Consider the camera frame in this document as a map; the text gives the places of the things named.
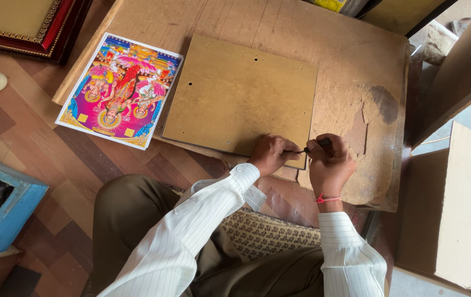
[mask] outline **patterned cushion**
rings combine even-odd
[[[220,226],[235,248],[250,260],[289,249],[320,246],[320,230],[240,208]]]

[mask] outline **paper label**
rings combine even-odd
[[[253,185],[250,186],[243,196],[246,203],[248,203],[254,211],[259,211],[266,200],[266,195]]]
[[[339,12],[345,2],[346,0],[315,0],[314,4],[334,12]]]

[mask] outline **white striped shirt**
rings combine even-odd
[[[179,296],[192,282],[195,256],[223,218],[244,204],[259,178],[239,164],[224,179],[195,183],[133,250],[116,280],[98,296]],[[384,296],[386,262],[355,231],[346,213],[320,213],[325,296]]]

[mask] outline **screwdriver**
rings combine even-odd
[[[322,139],[322,140],[318,140],[318,144],[319,144],[321,147],[330,145],[330,144],[331,144],[331,139],[329,139],[329,138],[324,138],[324,139]],[[308,147],[305,147],[305,148],[303,149],[303,151],[297,152],[297,154],[301,154],[301,153],[303,153],[303,152],[310,153],[311,151],[309,150]]]

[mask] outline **printed poster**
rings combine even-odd
[[[145,150],[183,59],[106,33],[56,124]]]

